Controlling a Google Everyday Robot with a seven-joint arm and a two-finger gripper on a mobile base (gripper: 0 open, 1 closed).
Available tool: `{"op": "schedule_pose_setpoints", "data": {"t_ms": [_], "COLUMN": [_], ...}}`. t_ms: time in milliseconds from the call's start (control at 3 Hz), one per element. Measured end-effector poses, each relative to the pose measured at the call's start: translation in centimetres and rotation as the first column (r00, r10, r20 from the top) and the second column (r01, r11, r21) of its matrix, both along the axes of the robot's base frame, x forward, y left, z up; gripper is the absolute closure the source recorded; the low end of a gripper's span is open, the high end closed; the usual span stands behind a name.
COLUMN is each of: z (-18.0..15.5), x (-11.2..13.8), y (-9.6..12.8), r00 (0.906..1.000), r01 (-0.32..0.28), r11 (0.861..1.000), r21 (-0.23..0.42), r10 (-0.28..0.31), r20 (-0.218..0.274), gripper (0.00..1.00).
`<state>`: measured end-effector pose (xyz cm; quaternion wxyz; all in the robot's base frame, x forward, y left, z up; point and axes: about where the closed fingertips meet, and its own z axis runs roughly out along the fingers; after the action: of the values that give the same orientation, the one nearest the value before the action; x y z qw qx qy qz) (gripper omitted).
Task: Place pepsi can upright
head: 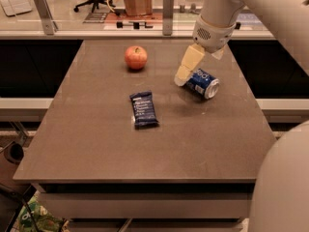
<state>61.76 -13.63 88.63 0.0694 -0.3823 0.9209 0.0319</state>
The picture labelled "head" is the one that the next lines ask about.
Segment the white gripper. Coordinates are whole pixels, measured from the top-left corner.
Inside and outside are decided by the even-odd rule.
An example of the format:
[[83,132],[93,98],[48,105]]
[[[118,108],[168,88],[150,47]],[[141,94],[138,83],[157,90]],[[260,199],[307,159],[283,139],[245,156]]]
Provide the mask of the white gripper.
[[224,53],[223,47],[231,39],[234,29],[235,25],[229,27],[210,25],[199,15],[196,19],[192,35],[195,43],[187,48],[176,72],[175,83],[178,86],[184,86],[204,58],[205,51],[212,53],[212,57],[220,60]]

